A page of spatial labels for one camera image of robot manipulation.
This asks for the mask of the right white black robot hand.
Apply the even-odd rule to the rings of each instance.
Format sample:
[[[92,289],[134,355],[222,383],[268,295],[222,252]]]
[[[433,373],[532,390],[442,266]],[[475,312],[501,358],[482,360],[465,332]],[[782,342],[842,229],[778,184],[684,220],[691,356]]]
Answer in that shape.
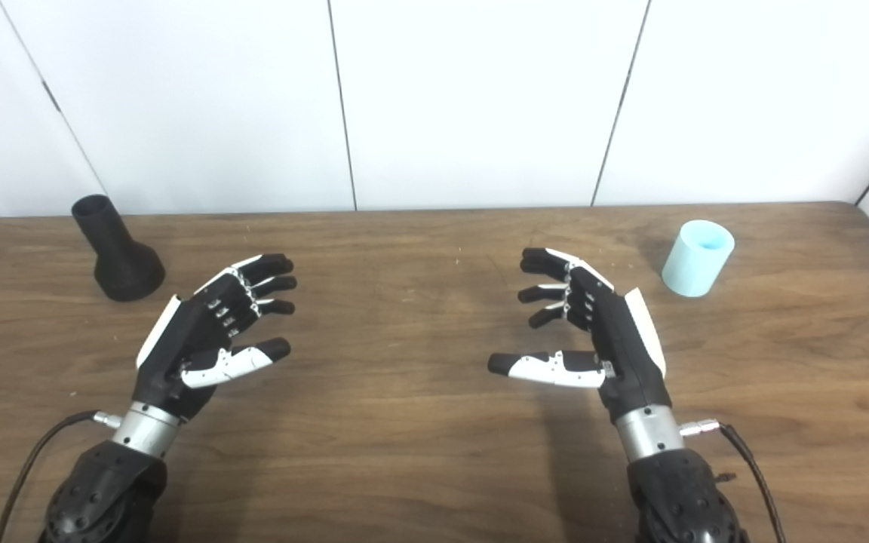
[[[590,351],[494,353],[490,373],[568,388],[597,389],[610,421],[651,406],[672,405],[665,385],[665,357],[647,306],[637,289],[622,295],[579,257],[544,247],[522,250],[521,271],[552,283],[521,290],[521,303],[548,300],[529,317],[531,329],[566,321],[587,333]]]

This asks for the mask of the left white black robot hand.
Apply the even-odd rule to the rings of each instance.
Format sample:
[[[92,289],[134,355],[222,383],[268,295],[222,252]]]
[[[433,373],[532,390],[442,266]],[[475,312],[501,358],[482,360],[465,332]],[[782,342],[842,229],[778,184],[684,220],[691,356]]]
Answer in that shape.
[[[285,338],[235,345],[235,337],[269,314],[290,315],[273,293],[297,286],[293,262],[265,253],[221,269],[189,298],[172,296],[136,357],[132,401],[189,422],[215,388],[270,367],[290,354]]]

